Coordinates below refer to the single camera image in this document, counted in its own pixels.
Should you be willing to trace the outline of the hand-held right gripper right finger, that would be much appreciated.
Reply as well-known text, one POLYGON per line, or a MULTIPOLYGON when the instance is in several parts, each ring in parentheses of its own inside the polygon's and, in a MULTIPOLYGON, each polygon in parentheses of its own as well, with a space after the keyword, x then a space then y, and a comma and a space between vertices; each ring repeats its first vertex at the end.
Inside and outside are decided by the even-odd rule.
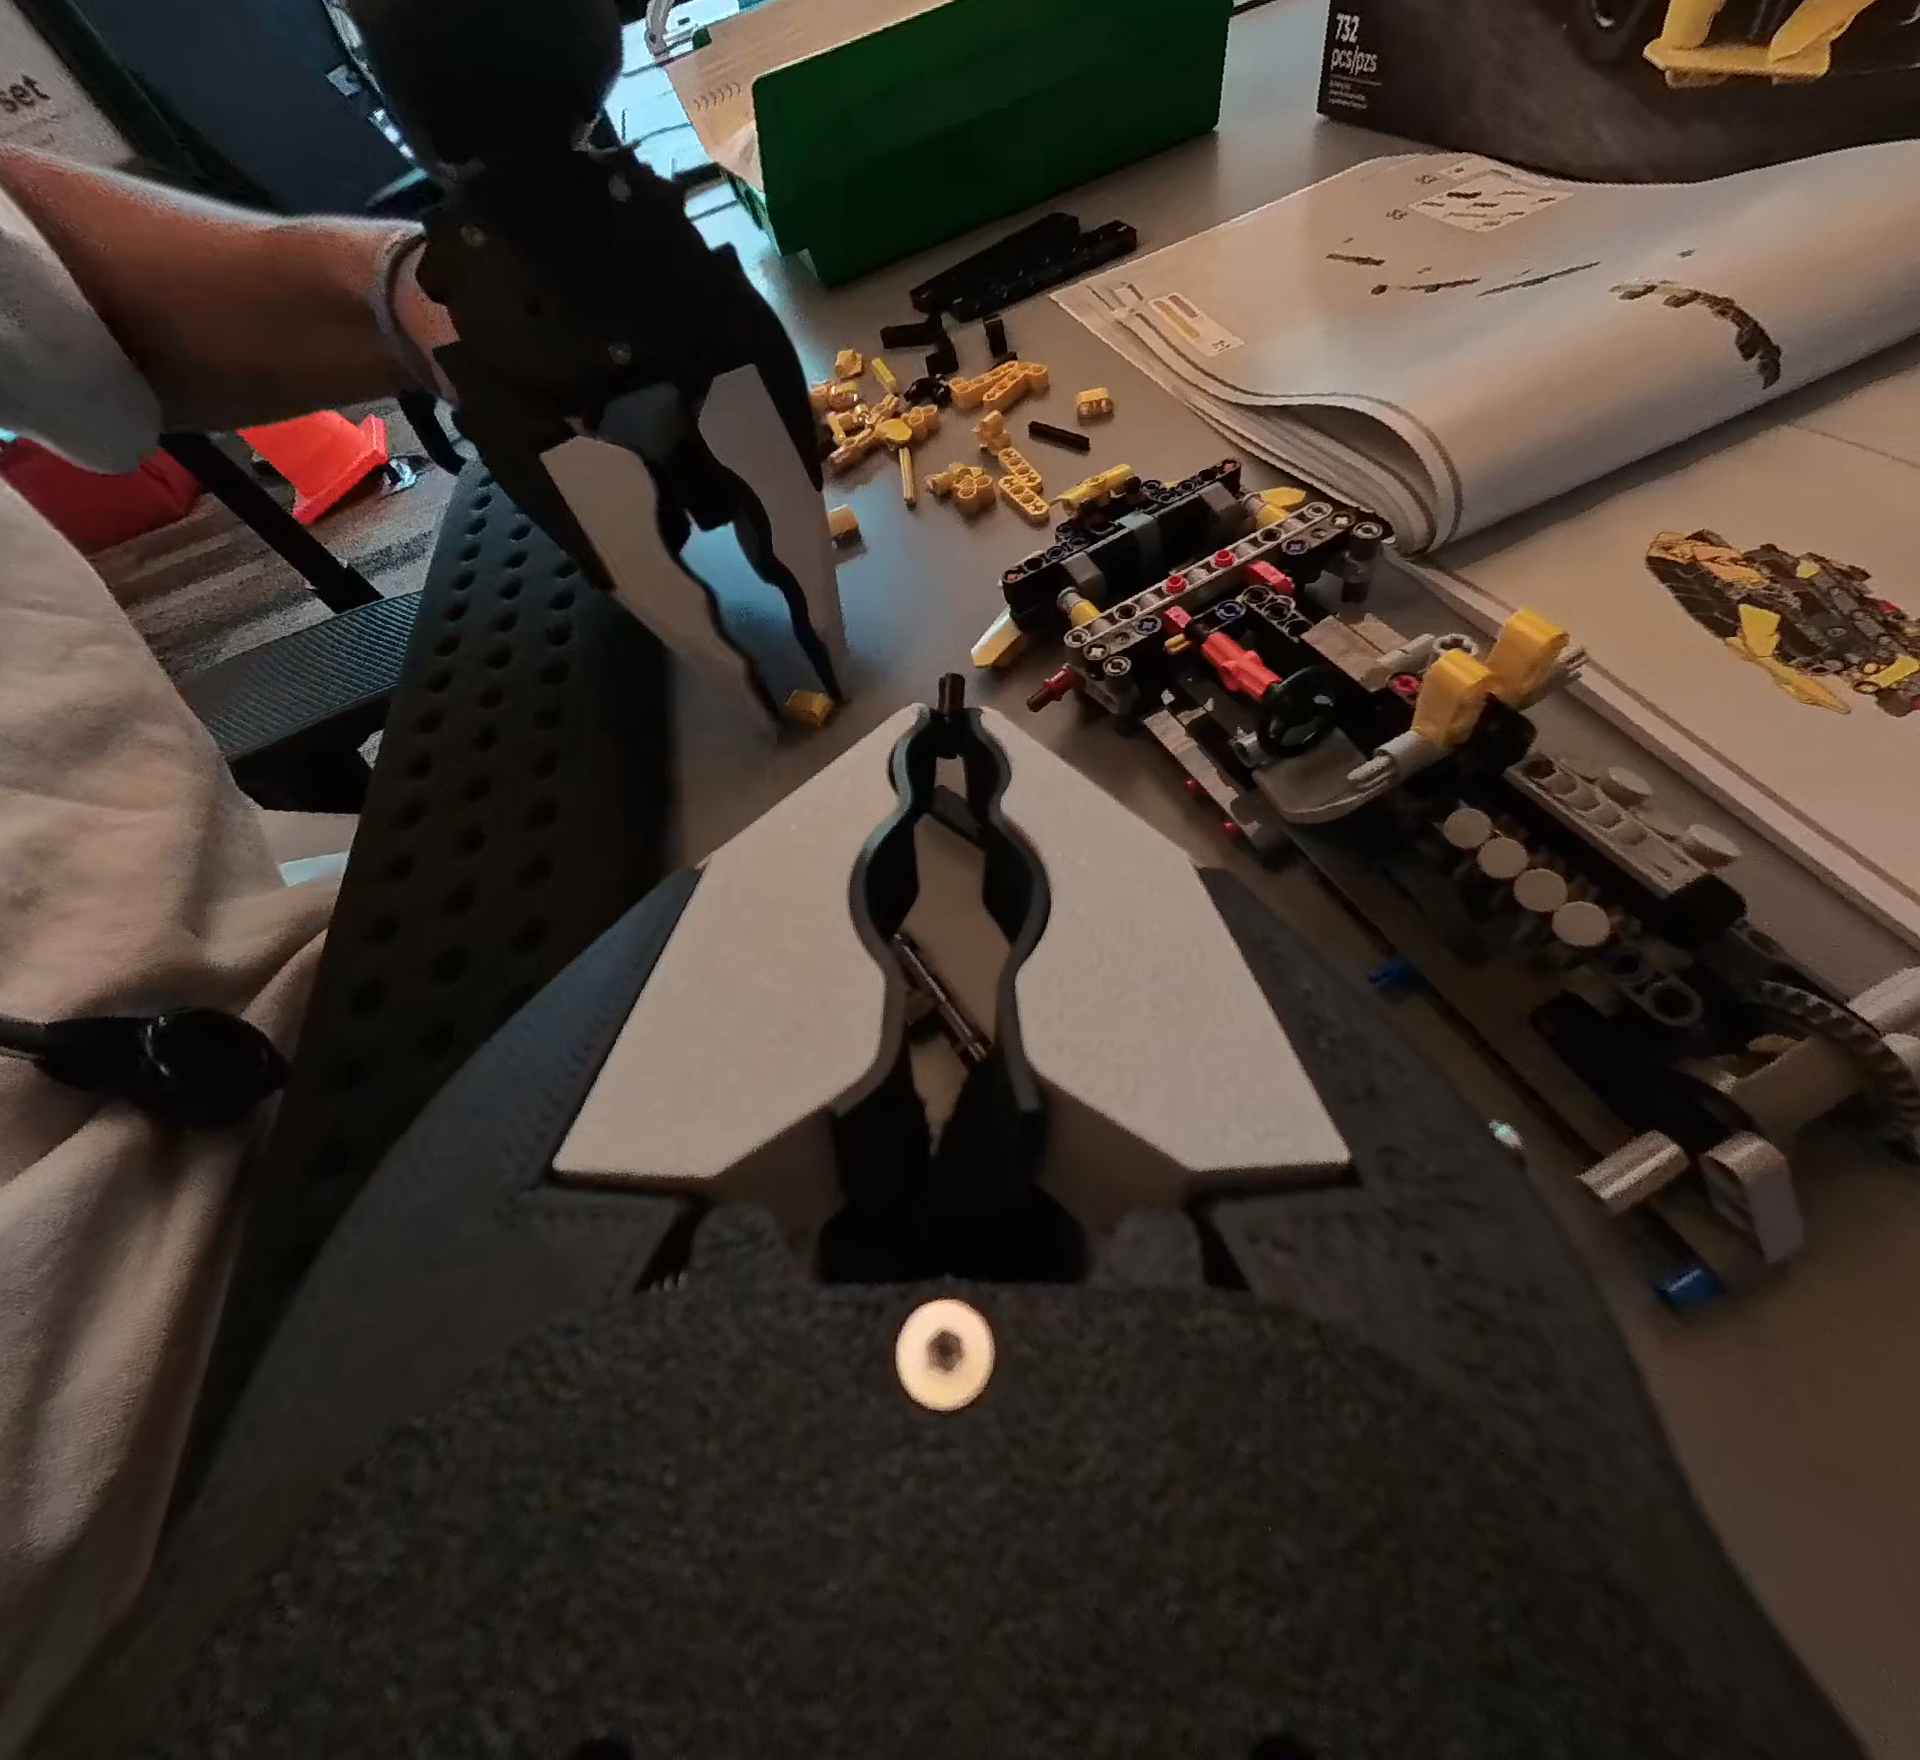
POLYGON ((987 1268, 1086 1268, 1133 1212, 1322 1188, 1354 1157, 1200 866, 973 713, 981 909, 1005 941, 973 1095, 987 1268))

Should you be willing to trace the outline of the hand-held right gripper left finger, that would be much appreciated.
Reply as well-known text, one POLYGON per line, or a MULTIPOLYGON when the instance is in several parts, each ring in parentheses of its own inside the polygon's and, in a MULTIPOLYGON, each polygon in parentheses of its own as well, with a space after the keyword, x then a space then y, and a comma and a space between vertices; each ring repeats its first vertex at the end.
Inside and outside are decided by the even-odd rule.
POLYGON ((846 1203, 833 1112, 900 1043, 850 902, 915 724, 889 715, 704 859, 557 1149, 563 1186, 756 1209, 820 1275, 846 1203))

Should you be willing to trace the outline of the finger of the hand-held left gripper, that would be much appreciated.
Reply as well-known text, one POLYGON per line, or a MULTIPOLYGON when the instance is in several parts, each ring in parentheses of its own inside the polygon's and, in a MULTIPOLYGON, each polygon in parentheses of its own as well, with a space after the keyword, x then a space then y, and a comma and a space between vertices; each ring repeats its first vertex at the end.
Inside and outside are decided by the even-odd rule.
POLYGON ((776 593, 819 690, 834 706, 846 702, 839 558, 812 456, 753 362, 708 381, 689 411, 699 447, 719 471, 723 526, 748 571, 776 593))
POLYGON ((756 665, 732 643, 708 584, 669 547, 660 491, 645 459, 616 442, 575 434, 541 453, 541 467, 610 596, 690 668, 715 705, 731 705, 751 730, 776 730, 775 705, 756 665))

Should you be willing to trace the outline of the person's left forearm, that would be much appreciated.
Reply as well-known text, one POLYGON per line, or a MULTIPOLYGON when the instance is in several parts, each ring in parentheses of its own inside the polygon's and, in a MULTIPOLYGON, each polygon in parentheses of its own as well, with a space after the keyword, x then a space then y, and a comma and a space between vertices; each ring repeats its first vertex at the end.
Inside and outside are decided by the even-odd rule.
MULTIPOLYGON (((2 181, 164 426, 277 424, 414 395, 374 322, 373 281, 384 246, 421 227, 252 213, 26 148, 5 148, 2 181)), ((447 312, 421 286, 406 307, 434 357, 447 312)))

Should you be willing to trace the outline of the building set box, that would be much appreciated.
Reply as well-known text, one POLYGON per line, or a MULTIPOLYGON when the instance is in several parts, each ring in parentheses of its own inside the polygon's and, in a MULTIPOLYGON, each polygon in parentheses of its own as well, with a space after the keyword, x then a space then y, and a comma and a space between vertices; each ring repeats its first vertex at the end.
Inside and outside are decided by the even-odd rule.
POLYGON ((1318 111, 1574 181, 1917 138, 1918 0, 1328 0, 1318 111))

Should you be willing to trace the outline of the pile of yellow building pieces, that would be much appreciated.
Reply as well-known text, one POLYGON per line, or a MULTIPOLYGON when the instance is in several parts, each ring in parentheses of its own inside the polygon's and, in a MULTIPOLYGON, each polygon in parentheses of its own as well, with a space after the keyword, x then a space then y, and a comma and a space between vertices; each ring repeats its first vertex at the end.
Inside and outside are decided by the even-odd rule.
POLYGON ((1052 494, 1041 469, 1014 440, 1009 411, 1050 395, 1044 362, 1009 359, 976 376, 927 376, 906 386, 880 359, 848 348, 828 381, 808 386, 828 476, 853 476, 865 463, 886 456, 900 483, 902 502, 948 502, 967 519, 981 519, 1006 502, 1022 523, 1044 529, 1052 515, 1074 520, 1097 505, 1133 499, 1143 476, 1121 463, 1052 494), (948 414, 971 424, 976 459, 933 467, 924 453, 948 414))

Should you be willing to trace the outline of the grey wristband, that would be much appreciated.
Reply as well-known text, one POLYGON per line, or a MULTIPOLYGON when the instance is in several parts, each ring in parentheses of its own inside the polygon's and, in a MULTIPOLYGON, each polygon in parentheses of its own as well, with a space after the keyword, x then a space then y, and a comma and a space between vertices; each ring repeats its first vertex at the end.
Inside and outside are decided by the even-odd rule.
POLYGON ((421 229, 402 231, 384 245, 374 268, 371 310, 384 344, 406 373, 409 391, 437 395, 434 354, 418 344, 409 321, 409 288, 418 286, 414 274, 425 245, 421 229))

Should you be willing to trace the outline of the grey toy axle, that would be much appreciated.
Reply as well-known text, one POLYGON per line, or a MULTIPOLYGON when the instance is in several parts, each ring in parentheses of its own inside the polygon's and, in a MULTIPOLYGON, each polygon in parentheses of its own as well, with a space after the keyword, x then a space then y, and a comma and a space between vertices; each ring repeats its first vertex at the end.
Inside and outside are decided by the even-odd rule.
POLYGON ((990 1036, 973 1023, 909 932, 897 932, 890 949, 905 986, 909 1038, 918 1045, 939 1036, 963 1068, 976 1068, 992 1052, 990 1036))

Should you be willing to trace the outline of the group of small black pieces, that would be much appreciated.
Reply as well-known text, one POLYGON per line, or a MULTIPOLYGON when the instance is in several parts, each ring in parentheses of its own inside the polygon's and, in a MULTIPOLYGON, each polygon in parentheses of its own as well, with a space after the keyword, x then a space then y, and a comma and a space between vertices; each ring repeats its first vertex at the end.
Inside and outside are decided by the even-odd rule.
POLYGON ((1050 395, 1050 373, 1043 362, 1022 361, 1006 341, 1003 318, 992 312, 983 325, 990 364, 979 375, 960 366, 959 346, 941 316, 880 328, 880 346, 889 353, 923 353, 924 375, 906 389, 910 398, 935 407, 952 407, 985 416, 1050 395))

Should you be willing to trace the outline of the orange traffic cone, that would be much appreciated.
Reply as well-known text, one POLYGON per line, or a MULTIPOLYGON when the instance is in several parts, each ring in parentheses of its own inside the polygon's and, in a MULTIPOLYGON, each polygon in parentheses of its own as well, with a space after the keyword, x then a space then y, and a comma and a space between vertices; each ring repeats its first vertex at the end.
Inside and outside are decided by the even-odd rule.
POLYGON ((338 411, 318 411, 237 429, 237 434, 293 488, 293 515, 304 529, 386 469, 393 453, 389 424, 377 414, 357 423, 338 411))

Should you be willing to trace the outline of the long black building beam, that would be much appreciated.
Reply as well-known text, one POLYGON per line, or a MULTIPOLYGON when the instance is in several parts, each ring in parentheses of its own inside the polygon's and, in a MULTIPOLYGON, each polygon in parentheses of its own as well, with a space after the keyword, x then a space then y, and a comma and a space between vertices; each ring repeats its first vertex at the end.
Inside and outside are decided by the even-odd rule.
POLYGON ((915 285, 909 302, 924 318, 976 322, 1124 261, 1138 246, 1141 233, 1126 220, 1089 227, 1054 211, 915 285))

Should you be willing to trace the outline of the partly built toy car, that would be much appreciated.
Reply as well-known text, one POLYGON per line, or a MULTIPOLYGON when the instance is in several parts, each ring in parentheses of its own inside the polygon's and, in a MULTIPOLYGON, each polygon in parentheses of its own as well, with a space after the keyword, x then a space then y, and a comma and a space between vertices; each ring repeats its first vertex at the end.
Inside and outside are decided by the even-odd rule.
POLYGON ((1688 1256, 1670 1303, 1802 1250, 1816 1134, 1917 1164, 1917 969, 1848 994, 1757 921, 1736 840, 1554 748, 1533 713, 1584 658, 1553 622, 1406 637, 1368 609, 1387 524, 1234 459, 1050 502, 1009 455, 996 494, 1043 544, 973 665, 1058 644, 1033 713, 1103 710, 1257 859, 1303 854, 1389 942, 1372 984, 1430 991, 1564 1127, 1590 1201, 1688 1256))

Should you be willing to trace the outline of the green plastic bin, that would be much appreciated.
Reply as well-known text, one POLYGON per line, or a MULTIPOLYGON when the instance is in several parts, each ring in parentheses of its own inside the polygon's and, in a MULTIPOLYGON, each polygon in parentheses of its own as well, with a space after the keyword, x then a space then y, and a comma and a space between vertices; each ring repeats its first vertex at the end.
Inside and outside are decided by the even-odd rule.
POLYGON ((1217 129, 1234 0, 959 0, 827 60, 828 118, 770 76, 768 193, 732 188, 827 288, 1028 213, 1217 129))

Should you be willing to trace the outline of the black white marker sign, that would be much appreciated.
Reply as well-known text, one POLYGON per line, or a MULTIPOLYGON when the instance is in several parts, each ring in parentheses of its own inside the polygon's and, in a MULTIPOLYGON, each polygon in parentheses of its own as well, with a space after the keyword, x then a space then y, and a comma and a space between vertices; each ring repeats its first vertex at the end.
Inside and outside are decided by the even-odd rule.
POLYGON ((123 168, 136 148, 14 0, 2 0, 2 148, 123 168))

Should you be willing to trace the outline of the open instruction booklet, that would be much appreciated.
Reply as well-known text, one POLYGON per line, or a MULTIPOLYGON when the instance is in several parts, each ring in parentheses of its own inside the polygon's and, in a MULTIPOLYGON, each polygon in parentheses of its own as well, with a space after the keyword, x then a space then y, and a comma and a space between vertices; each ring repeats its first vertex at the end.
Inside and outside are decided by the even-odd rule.
POLYGON ((1054 296, 1917 937, 1917 140, 1703 184, 1377 159, 1054 296))

